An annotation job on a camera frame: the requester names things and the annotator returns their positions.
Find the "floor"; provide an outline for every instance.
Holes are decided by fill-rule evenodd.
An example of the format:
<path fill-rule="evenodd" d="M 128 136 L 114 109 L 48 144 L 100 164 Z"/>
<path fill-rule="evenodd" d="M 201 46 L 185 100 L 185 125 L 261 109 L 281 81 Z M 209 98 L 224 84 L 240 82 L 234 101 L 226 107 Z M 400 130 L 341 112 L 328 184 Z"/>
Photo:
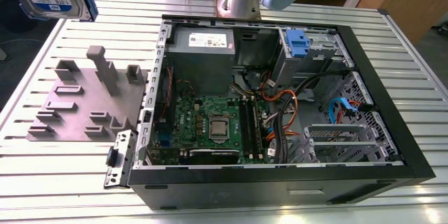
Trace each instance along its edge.
<path fill-rule="evenodd" d="M 430 29 L 416 44 L 416 49 L 448 87 L 448 34 L 438 35 L 437 30 Z"/>
<path fill-rule="evenodd" d="M 0 23 L 0 50 L 8 55 L 6 60 L 0 61 L 0 110 L 8 101 L 54 24 L 54 20 L 46 22 L 37 21 L 34 28 L 29 31 L 12 33 L 6 30 L 4 24 Z M 448 61 L 448 35 L 438 35 L 437 30 L 429 30 L 417 43 L 416 48 L 441 82 L 448 87 L 448 68 L 445 67 Z"/>

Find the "metal bracket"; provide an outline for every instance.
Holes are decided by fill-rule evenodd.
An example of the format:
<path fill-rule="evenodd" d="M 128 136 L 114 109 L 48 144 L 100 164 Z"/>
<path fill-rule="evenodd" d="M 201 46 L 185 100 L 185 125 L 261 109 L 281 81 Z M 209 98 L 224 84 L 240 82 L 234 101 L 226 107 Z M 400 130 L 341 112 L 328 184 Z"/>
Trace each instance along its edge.
<path fill-rule="evenodd" d="M 110 147 L 105 164 L 106 174 L 104 189 L 128 189 L 128 176 L 132 167 L 132 156 L 134 151 L 137 134 L 132 130 L 117 133 L 114 145 Z"/>

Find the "orange wire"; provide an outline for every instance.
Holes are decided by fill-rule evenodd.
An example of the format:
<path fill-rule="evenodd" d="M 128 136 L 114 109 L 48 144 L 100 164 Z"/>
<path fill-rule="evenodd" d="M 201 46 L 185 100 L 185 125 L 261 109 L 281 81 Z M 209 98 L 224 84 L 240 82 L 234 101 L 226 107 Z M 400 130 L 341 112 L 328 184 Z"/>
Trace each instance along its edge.
<path fill-rule="evenodd" d="M 357 101 L 348 101 L 349 104 L 356 104 L 357 106 L 360 106 L 360 102 Z M 342 109 L 338 109 L 337 112 L 337 119 L 336 119 L 336 123 L 341 123 L 341 117 L 342 117 Z"/>

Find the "motherboard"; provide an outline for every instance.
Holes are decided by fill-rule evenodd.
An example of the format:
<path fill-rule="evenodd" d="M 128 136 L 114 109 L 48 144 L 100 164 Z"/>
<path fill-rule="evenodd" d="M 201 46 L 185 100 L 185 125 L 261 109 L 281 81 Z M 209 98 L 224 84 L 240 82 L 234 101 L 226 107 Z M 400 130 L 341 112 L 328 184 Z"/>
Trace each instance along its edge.
<path fill-rule="evenodd" d="M 260 126 L 266 104 L 252 98 L 182 97 L 176 101 L 172 134 L 158 133 L 158 148 L 150 150 L 152 160 L 161 165 L 178 165 L 200 156 L 200 163 L 213 156 L 214 162 L 264 164 L 269 161 Z"/>

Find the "ram slot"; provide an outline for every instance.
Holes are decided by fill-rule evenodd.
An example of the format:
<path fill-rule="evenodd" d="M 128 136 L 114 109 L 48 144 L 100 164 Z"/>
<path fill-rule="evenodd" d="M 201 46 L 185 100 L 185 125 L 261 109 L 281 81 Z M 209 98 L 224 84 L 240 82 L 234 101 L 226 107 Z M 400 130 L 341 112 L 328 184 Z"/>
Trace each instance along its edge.
<path fill-rule="evenodd" d="M 257 100 L 252 97 L 253 102 L 253 117 L 254 117 L 254 130 L 256 130 L 256 141 L 254 141 L 254 154 L 257 154 L 257 158 L 262 158 L 262 151 L 261 151 L 261 131 L 260 131 L 260 119 L 258 119 L 258 106 Z"/>
<path fill-rule="evenodd" d="M 258 154 L 258 148 L 257 148 L 257 130 L 256 130 L 256 117 L 253 112 L 253 102 L 250 100 L 246 100 L 245 102 L 245 109 L 246 109 L 246 115 L 248 115 L 248 129 L 249 129 L 249 148 L 250 148 L 250 154 Z"/>
<path fill-rule="evenodd" d="M 242 152 L 244 156 L 248 157 L 250 154 L 250 141 L 249 141 L 249 132 L 248 132 L 248 123 L 246 123 L 246 111 L 245 111 L 245 100 L 240 100 L 238 103 L 240 110 L 240 129 L 241 129 L 241 139 L 242 139 Z"/>

